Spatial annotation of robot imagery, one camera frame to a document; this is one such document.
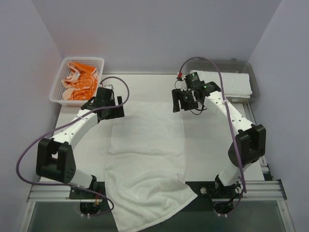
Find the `white terry towel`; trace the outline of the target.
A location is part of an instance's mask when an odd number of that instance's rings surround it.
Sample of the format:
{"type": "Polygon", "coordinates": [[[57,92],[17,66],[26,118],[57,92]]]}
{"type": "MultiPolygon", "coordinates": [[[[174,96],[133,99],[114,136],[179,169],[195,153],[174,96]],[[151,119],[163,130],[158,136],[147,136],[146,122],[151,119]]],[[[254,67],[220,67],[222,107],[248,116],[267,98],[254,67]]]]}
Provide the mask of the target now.
{"type": "MultiPolygon", "coordinates": [[[[217,72],[191,70],[190,73],[197,72],[201,81],[215,82],[219,87],[221,86],[220,77],[217,72]]],[[[250,98],[252,89],[250,85],[249,75],[247,73],[221,73],[223,86],[226,97],[232,98],[250,98]]]]}

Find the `white towels pile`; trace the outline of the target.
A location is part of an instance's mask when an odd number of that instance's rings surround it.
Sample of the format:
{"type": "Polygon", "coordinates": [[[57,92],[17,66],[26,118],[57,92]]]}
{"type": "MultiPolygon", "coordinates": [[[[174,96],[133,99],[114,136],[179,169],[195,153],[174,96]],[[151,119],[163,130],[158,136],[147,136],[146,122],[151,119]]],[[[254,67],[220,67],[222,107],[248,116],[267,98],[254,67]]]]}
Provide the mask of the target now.
{"type": "Polygon", "coordinates": [[[184,209],[197,195],[185,182],[183,119],[168,102],[129,102],[113,122],[106,194],[120,232],[137,232],[184,209]]]}

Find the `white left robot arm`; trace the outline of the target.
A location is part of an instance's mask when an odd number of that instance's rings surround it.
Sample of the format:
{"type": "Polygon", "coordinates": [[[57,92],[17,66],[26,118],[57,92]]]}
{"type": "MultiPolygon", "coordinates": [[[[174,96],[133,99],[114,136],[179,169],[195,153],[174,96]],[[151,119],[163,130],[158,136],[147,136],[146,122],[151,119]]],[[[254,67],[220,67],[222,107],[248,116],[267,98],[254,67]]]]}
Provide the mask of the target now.
{"type": "Polygon", "coordinates": [[[95,177],[76,167],[73,151],[81,139],[102,120],[124,117],[122,97],[113,85],[99,87],[96,96],[81,106],[78,114],[60,133],[38,143],[36,174],[63,184],[91,189],[95,177]]]}

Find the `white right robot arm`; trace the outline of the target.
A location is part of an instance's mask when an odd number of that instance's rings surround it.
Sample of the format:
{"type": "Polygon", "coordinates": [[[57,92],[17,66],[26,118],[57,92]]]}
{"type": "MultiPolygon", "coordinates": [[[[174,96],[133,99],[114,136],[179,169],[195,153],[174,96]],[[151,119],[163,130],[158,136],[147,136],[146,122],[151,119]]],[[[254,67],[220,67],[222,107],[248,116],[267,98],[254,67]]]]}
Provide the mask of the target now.
{"type": "Polygon", "coordinates": [[[237,181],[244,183],[245,170],[265,154],[265,127],[246,119],[225,97],[222,84],[213,81],[206,83],[200,80],[197,72],[184,78],[178,76],[177,79],[185,82],[185,88],[171,91],[173,112],[189,111],[201,106],[212,111],[230,130],[232,144],[228,150],[229,162],[217,175],[216,182],[224,187],[237,181]]]}

